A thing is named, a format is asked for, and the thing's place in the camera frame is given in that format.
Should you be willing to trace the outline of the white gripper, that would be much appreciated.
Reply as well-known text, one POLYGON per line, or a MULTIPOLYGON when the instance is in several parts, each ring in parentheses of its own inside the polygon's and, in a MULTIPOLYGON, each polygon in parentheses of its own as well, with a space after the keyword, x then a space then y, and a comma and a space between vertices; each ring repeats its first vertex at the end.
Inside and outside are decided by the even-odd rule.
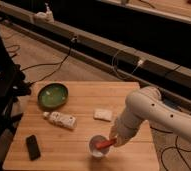
POLYGON ((117 117, 110 129, 109 139, 115 140, 115 147, 128 143, 139 131, 141 121, 139 119, 125 120, 117 117))

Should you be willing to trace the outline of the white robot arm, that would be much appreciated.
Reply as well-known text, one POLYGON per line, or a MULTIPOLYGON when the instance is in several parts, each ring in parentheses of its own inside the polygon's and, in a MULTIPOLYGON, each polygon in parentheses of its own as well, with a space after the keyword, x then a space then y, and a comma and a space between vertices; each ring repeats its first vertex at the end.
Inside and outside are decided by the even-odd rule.
POLYGON ((110 139, 116 139, 115 147, 129 142, 144 120, 159 123, 191 143, 191 116, 165 105, 160 91, 147 86, 126 96, 125 108, 109 133, 110 139))

